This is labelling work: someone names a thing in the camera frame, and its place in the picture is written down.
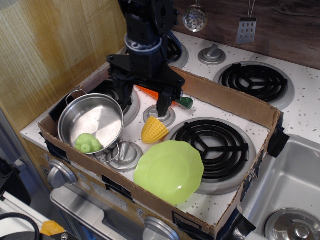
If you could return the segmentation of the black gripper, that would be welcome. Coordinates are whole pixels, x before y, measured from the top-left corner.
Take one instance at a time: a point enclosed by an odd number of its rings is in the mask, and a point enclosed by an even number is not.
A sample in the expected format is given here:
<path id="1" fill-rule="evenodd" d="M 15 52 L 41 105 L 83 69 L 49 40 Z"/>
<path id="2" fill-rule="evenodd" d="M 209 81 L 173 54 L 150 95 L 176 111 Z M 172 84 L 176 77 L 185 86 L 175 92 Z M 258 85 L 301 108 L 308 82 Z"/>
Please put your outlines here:
<path id="1" fill-rule="evenodd" d="M 166 62 L 155 70 L 143 70 L 132 67 L 129 55 L 111 54 L 106 60 L 119 103 L 124 107 L 129 104 L 134 85 L 159 93 L 156 105 L 159 117 L 164 117 L 172 102 L 182 97 L 185 79 Z"/>

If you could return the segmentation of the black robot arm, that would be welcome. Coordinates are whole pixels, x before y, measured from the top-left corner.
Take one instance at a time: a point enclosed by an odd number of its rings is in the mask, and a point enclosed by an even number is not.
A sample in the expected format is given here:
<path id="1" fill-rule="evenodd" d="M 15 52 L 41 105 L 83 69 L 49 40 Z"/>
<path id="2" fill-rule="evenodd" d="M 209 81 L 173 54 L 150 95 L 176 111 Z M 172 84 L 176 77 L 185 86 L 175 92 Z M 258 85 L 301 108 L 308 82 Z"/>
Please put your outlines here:
<path id="1" fill-rule="evenodd" d="M 121 0 L 126 20 L 128 54 L 107 56 L 109 76 L 122 104 L 135 85 L 158 93 L 156 110 L 163 117 L 182 97 L 185 79 L 168 63 L 168 34 L 178 24 L 179 11 L 171 0 Z"/>

